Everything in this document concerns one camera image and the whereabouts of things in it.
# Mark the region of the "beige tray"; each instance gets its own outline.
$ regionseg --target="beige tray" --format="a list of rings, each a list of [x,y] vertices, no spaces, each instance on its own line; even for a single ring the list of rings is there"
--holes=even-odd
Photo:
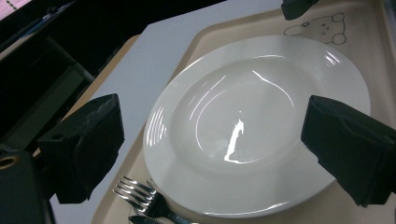
[[[321,0],[304,16],[285,21],[280,10],[227,21],[203,30],[181,59],[174,76],[209,51],[237,40],[259,35],[298,35],[329,44],[344,53],[361,71],[369,88],[372,117],[396,127],[396,62],[387,15],[378,0]],[[142,152],[143,129],[132,146],[117,177],[150,179]],[[385,205],[362,208],[335,182],[318,195],[291,209],[266,217],[226,219],[195,214],[169,200],[179,214],[199,223],[395,223],[396,197]],[[132,207],[107,191],[92,223],[128,223]],[[171,223],[161,218],[163,223]]]

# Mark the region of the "metal fork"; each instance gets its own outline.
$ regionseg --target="metal fork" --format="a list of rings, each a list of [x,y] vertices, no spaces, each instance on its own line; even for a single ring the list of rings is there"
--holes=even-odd
[[[166,203],[160,192],[147,181],[148,186],[143,185],[123,175],[122,180],[113,191],[139,212],[148,217],[166,217],[176,224],[191,224],[189,220],[174,213]]]

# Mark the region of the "white plate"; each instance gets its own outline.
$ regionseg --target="white plate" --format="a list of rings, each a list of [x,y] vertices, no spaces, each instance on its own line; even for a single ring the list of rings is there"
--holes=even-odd
[[[311,95],[370,113],[365,82],[331,47],[259,36],[215,49],[177,75],[145,128],[160,190],[214,217],[256,217],[301,203],[334,181],[300,140]]]

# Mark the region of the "plate center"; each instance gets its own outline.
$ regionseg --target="plate center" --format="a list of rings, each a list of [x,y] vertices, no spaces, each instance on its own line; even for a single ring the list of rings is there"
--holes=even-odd
[[[211,172],[271,162],[299,141],[306,110],[301,105],[315,91],[314,79],[283,57],[227,64],[204,75],[180,99],[172,145],[182,161],[199,161],[197,167],[204,162]]]

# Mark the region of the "bear face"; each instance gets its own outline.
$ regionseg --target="bear face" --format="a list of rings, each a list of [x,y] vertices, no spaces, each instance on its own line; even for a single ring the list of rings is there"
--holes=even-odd
[[[324,44],[342,45],[347,42],[344,18],[345,15],[341,12],[332,16],[320,17],[291,26],[285,30],[284,35],[297,35],[315,39]]]

